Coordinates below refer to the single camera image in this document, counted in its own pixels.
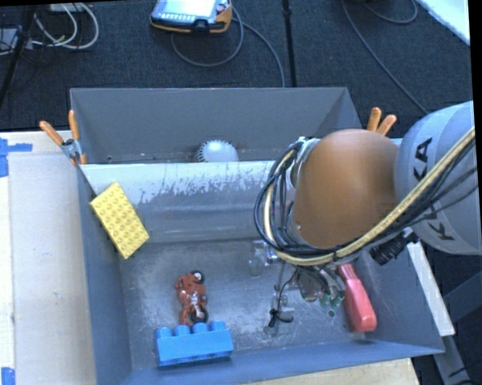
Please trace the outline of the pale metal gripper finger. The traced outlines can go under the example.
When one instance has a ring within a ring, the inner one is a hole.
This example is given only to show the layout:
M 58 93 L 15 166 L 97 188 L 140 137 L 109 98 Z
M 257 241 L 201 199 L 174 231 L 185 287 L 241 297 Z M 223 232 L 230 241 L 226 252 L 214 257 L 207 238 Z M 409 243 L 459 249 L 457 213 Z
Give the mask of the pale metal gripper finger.
M 265 242 L 253 243 L 251 245 L 250 257 L 248 260 L 248 271 L 252 277 L 260 277 L 261 274 L 272 266 L 278 259 L 270 245 Z
M 293 327 L 295 310 L 288 306 L 288 297 L 277 294 L 272 297 L 269 317 L 263 332 L 266 335 L 286 335 Z

